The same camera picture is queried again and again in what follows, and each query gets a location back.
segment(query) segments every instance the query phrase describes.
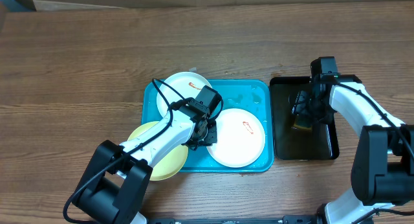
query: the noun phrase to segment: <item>blue tray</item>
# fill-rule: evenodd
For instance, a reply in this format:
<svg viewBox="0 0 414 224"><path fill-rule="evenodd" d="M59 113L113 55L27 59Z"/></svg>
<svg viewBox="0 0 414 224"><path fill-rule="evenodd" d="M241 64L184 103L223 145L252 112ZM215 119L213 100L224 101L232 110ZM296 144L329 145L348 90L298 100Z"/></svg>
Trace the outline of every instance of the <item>blue tray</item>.
<svg viewBox="0 0 414 224"><path fill-rule="evenodd" d="M272 112L270 110L270 92L267 85L260 80L208 80L213 89L224 100L223 110L240 108L255 115L265 129L265 148L259 158L242 168L229 168L216 162L205 147L190 150L188 158L180 172L264 172L274 161ZM150 83L144 92L141 123L161 120L157 108L157 90Z"/></svg>

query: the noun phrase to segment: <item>wooden table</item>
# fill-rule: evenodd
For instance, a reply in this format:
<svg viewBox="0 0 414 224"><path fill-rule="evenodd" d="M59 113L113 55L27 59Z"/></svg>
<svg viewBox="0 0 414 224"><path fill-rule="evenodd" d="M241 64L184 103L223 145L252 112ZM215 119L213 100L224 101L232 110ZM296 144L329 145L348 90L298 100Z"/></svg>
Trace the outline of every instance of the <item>wooden table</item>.
<svg viewBox="0 0 414 224"><path fill-rule="evenodd" d="M140 125L151 78L196 67L206 78L269 82L310 75L319 56L335 56L340 72L357 74L384 108L414 123L412 2L7 14L0 222L65 223L62 206L97 145L122 142ZM358 138L336 119L335 161L276 159L262 174L177 174L150 183L142 212L177 219L313 214L351 185ZM77 208L70 215L87 218Z"/></svg>

